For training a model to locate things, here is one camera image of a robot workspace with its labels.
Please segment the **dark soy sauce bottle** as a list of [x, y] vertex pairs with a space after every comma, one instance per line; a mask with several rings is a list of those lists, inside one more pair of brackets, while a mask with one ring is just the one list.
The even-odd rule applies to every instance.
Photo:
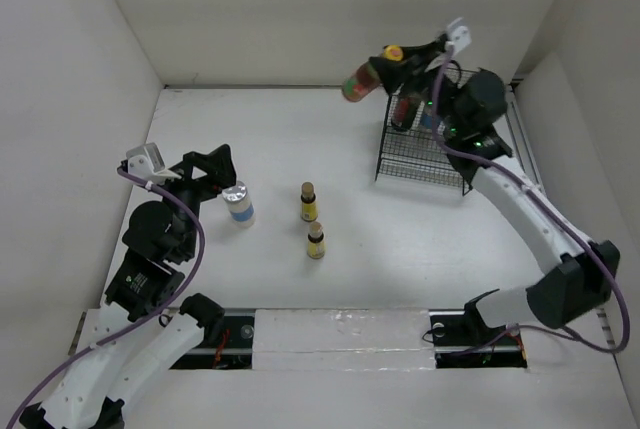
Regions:
[[409, 131], [414, 123], [420, 103], [420, 99], [415, 95], [399, 96], [391, 115], [392, 127], [400, 132]]

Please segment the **silver-lid jar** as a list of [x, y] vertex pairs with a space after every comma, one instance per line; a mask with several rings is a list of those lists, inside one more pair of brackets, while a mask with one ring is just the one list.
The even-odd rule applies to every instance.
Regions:
[[234, 186], [224, 189], [221, 195], [236, 225], [247, 228], [254, 224], [255, 210], [244, 182], [237, 181]]
[[434, 115], [433, 102], [426, 101], [422, 104], [421, 115], [419, 119], [419, 128], [421, 130], [438, 130], [441, 120]]

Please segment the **red sauce bottle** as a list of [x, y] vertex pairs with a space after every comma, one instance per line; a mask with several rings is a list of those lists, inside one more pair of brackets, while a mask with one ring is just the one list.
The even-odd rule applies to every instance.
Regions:
[[[404, 50], [398, 45], [387, 45], [374, 59], [399, 62], [404, 57]], [[361, 64], [341, 86], [343, 97], [352, 103], [361, 101], [381, 84], [380, 76], [370, 60]]]

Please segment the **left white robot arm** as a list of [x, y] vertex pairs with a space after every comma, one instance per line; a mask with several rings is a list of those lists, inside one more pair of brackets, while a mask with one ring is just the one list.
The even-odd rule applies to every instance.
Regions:
[[237, 182], [231, 148], [195, 151], [166, 167], [153, 143], [127, 152], [119, 176], [154, 194], [129, 216], [122, 263], [97, 310], [89, 342], [39, 383], [9, 427], [122, 428], [140, 392], [188, 350], [222, 336], [224, 309], [196, 293], [134, 355], [144, 326], [162, 317], [197, 274], [205, 252], [203, 203]]

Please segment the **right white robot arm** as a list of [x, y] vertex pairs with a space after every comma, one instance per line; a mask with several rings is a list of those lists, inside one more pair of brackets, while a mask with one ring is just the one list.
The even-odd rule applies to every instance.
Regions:
[[615, 281], [619, 249], [578, 230], [526, 176], [494, 127], [507, 110], [502, 80], [479, 70], [461, 86], [451, 83], [446, 72], [457, 49], [440, 37], [422, 46], [388, 46], [369, 60], [388, 95], [417, 98], [430, 110], [432, 136], [453, 169], [501, 213], [542, 273], [532, 285], [494, 289], [468, 301], [455, 332], [469, 352], [522, 328], [583, 343], [569, 323], [614, 298], [622, 334], [607, 351], [621, 352], [631, 324]]

